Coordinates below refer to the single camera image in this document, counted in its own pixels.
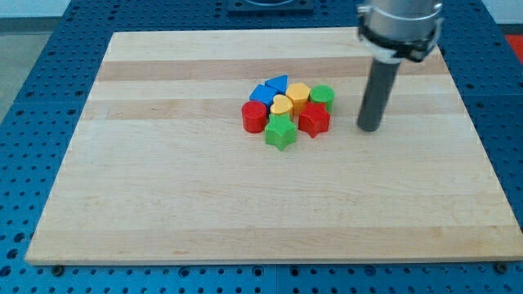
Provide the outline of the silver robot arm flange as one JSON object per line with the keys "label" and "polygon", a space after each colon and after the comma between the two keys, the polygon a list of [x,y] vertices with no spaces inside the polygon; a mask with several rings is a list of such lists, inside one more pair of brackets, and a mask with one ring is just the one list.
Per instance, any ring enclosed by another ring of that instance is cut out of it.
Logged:
{"label": "silver robot arm flange", "polygon": [[442,8],[434,0],[367,0],[356,8],[359,40],[382,63],[419,63],[436,46]]}

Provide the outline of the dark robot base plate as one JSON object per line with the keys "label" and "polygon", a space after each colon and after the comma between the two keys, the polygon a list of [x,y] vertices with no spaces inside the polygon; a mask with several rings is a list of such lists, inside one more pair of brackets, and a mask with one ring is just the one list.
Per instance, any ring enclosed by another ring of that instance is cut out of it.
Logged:
{"label": "dark robot base plate", "polygon": [[229,14],[312,12],[314,0],[226,0]]}

